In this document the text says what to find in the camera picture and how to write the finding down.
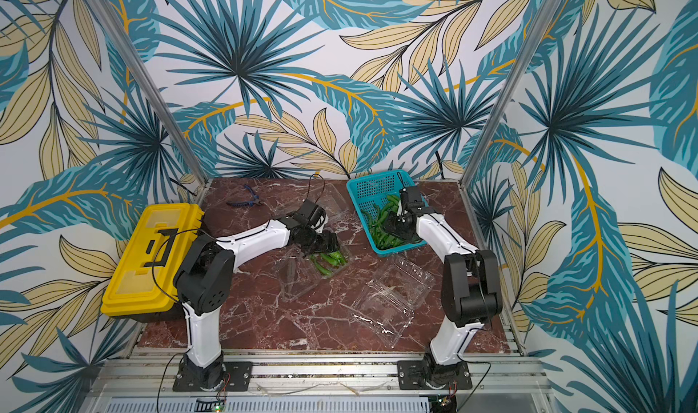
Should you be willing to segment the clear clamshell pepper container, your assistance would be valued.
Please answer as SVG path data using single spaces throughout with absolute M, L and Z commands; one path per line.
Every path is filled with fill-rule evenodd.
M 292 195 L 288 193 L 289 198 L 279 202 L 276 208 L 276 214 L 292 213 L 301 207 L 307 190 L 303 189 L 300 193 Z M 346 213 L 350 213 L 353 207 L 350 202 L 345 199 L 341 191 L 333 184 L 325 184 L 325 189 L 317 204 L 325 210 L 327 214 L 327 225 L 336 224 Z
M 353 254 L 344 246 L 335 252 L 307 256 L 296 247 L 289 249 L 274 266 L 281 300 L 299 300 L 347 269 L 353 261 Z

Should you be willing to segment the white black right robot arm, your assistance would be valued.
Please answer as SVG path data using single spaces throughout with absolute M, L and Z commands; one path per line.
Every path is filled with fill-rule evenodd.
M 404 242 L 425 242 L 443 262 L 445 319 L 426 350 L 425 365 L 432 373 L 454 369 L 476 333 L 503 309 L 496 255 L 458 234 L 416 186 L 399 191 L 398 210 L 388 215 L 385 230 Z

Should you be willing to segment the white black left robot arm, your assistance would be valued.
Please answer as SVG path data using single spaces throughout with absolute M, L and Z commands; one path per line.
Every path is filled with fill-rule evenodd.
M 209 370 L 223 357 L 219 337 L 220 309 L 228 299 L 240 266 L 276 249 L 298 247 L 303 254 L 329 254 L 339 249 L 336 233 L 326 230 L 325 209 L 312 200 L 288 214 L 223 238 L 201 233 L 180 264 L 173 284 L 187 320 L 186 363 Z

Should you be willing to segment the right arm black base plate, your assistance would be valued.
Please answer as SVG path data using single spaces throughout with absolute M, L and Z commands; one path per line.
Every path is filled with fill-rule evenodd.
M 472 389 L 468 365 L 459 361 L 453 365 L 432 364 L 426 357 L 421 360 L 397 362 L 397 376 L 401 390 Z

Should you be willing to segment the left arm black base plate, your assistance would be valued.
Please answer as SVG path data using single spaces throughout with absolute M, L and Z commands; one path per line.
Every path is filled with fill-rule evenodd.
M 179 366 L 174 392 L 246 392 L 252 377 L 249 361 L 214 362 L 207 368 L 196 367 L 186 360 Z

